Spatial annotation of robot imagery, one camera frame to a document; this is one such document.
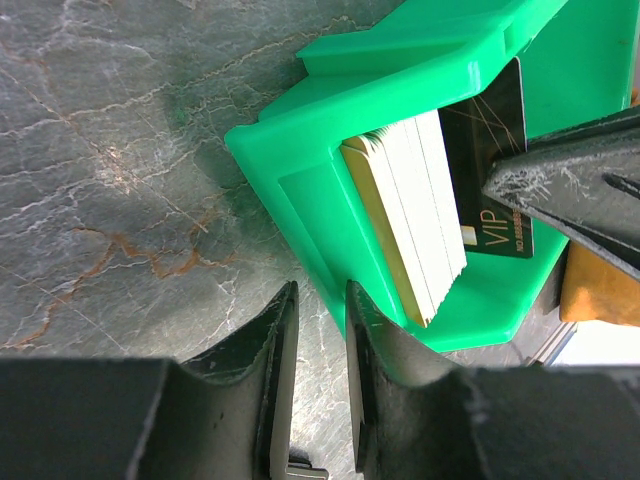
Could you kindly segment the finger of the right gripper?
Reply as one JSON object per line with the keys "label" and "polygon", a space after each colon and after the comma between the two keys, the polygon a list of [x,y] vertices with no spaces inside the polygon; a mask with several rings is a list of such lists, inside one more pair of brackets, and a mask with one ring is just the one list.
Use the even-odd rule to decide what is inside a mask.
{"label": "finger of the right gripper", "polygon": [[483,192],[639,277],[638,107],[534,139]]}

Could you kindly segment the mustard canvas tote bag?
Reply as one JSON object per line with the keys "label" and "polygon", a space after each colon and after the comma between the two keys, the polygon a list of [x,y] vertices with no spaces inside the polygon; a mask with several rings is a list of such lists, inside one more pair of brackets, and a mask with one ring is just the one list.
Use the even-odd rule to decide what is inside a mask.
{"label": "mustard canvas tote bag", "polygon": [[639,326],[639,282],[571,242],[561,290],[563,322],[603,321]]}

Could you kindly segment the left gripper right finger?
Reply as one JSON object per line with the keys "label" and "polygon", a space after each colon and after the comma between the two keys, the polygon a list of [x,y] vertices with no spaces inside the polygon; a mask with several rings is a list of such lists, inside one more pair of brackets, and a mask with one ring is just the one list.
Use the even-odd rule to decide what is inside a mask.
{"label": "left gripper right finger", "polygon": [[354,462],[367,479],[477,479],[463,372],[346,286]]}

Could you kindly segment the green plastic bin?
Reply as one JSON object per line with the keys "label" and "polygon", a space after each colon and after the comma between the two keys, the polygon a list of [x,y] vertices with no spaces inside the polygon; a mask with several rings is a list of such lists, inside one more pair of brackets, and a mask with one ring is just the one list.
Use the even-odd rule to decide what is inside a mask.
{"label": "green plastic bin", "polygon": [[635,1],[406,1],[324,36],[226,144],[339,327],[346,285],[438,352],[510,341],[564,250],[482,194],[532,139],[625,109]]}

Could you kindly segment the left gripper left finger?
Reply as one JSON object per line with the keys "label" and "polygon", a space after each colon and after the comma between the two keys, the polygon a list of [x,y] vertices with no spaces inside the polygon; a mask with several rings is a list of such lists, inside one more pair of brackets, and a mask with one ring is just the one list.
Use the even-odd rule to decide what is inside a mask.
{"label": "left gripper left finger", "polygon": [[183,367],[210,388],[202,479],[326,479],[290,451],[299,292],[285,283],[245,325]]}

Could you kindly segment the stack of white cards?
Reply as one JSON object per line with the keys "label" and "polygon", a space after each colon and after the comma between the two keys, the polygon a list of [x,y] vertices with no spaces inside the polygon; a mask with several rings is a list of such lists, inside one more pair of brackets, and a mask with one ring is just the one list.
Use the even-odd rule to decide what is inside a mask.
{"label": "stack of white cards", "polygon": [[353,136],[340,151],[402,309],[426,327],[467,265],[439,115]]}

